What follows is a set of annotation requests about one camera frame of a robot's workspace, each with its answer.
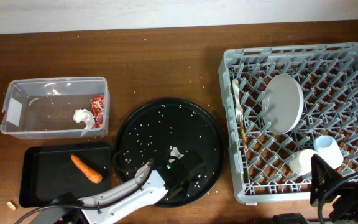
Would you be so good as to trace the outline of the white plastic cup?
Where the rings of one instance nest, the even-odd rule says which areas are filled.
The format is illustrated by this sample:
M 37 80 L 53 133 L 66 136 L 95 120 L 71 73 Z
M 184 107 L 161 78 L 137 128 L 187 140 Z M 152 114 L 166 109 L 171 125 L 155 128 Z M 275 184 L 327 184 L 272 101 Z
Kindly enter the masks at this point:
M 306 175 L 311 172 L 311 158 L 316 154 L 313 149 L 303 149 L 296 151 L 295 158 L 288 165 L 292 172 L 299 175 Z

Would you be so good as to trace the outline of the orange carrot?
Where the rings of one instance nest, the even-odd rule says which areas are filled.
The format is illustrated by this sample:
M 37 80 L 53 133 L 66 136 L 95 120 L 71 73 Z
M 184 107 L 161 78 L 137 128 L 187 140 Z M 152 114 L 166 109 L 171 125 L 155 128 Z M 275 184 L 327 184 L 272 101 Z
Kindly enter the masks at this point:
M 102 181 L 103 176 L 96 172 L 94 169 L 92 169 L 90 166 L 85 164 L 78 156 L 72 154 L 71 160 L 74 163 L 74 165 L 79 168 L 79 170 L 94 184 L 98 184 Z

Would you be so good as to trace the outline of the blue plastic cup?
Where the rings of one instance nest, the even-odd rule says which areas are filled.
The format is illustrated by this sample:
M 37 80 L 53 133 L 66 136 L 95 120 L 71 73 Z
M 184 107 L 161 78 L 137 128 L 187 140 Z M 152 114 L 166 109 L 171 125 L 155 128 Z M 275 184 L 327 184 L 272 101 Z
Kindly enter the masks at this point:
M 323 135 L 314 140 L 314 150 L 333 169 L 337 169 L 344 161 L 339 145 L 332 136 Z

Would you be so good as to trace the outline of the red snack wrapper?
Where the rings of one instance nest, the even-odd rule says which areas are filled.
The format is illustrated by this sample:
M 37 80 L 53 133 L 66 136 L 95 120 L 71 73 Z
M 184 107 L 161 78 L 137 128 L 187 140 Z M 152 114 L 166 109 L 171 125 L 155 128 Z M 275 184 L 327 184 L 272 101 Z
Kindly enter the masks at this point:
M 95 124 L 93 128 L 99 128 L 103 124 L 104 102 L 105 102 L 104 95 L 100 95 L 91 99 L 91 106 L 95 118 Z

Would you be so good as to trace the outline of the white plastic fork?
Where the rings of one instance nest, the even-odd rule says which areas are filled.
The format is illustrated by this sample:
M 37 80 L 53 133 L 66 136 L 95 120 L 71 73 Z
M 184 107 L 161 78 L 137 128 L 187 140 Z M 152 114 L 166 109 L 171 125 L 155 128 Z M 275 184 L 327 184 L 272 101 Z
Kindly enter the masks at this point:
M 241 102 L 239 100 L 239 82 L 237 79 L 232 80 L 232 89 L 234 94 L 234 100 L 235 100 L 235 111 L 236 111 L 236 121 L 238 123 L 241 123 L 243 120 L 244 110 L 241 107 Z

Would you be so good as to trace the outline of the grey round plate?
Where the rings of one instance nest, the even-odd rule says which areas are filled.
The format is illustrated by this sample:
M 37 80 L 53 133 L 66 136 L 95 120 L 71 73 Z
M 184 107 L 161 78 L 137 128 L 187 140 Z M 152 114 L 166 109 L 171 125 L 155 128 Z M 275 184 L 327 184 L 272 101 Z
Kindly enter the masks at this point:
M 274 134 L 285 134 L 298 124 L 303 112 L 304 96 L 300 84 L 287 74 L 273 77 L 265 89 L 262 108 L 265 123 L 271 122 L 268 130 Z

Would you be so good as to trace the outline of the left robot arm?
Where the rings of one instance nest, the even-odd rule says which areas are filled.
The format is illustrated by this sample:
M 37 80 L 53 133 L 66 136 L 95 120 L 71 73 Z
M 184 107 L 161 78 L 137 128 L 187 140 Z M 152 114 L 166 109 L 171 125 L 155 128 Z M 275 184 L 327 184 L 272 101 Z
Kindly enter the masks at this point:
M 88 223 L 115 223 L 140 208 L 156 204 L 164 197 L 175 197 L 188 188 L 190 181 L 204 168 L 205 162 L 196 152 L 189 152 L 181 158 L 175 157 L 171 162 L 159 166 L 149 159 L 139 175 L 111 190 L 75 202 L 36 208 L 16 222 L 21 223 L 37 212 L 69 208 L 79 210 Z

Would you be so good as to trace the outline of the white tissue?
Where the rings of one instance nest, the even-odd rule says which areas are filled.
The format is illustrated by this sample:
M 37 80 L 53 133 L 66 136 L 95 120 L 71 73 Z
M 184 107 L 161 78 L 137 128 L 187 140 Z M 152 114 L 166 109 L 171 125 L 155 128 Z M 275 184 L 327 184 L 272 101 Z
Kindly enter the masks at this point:
M 85 129 L 91 129 L 96 123 L 92 112 L 87 109 L 77 109 L 73 115 L 73 121 L 76 123 L 84 122 Z

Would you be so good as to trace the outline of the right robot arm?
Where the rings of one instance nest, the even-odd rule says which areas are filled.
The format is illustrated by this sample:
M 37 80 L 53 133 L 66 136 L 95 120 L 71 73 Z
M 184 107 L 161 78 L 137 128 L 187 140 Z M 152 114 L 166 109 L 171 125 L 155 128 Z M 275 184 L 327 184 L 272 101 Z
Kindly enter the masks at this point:
M 342 176 L 319 155 L 311 157 L 310 205 L 317 208 L 318 221 L 324 223 L 323 207 L 332 203 L 332 223 L 358 223 L 358 172 Z

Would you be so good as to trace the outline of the wooden chopstick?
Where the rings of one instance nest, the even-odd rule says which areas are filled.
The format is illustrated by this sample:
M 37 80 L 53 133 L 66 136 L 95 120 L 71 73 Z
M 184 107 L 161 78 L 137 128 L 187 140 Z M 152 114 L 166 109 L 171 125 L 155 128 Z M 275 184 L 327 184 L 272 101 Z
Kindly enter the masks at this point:
M 248 149 L 248 147 L 247 147 L 247 135 L 246 135 L 245 127 L 244 127 L 244 122 L 241 121 L 240 125 L 241 125 L 241 136 L 242 136 L 242 142 L 243 142 L 243 145 L 244 145 L 244 149 Z

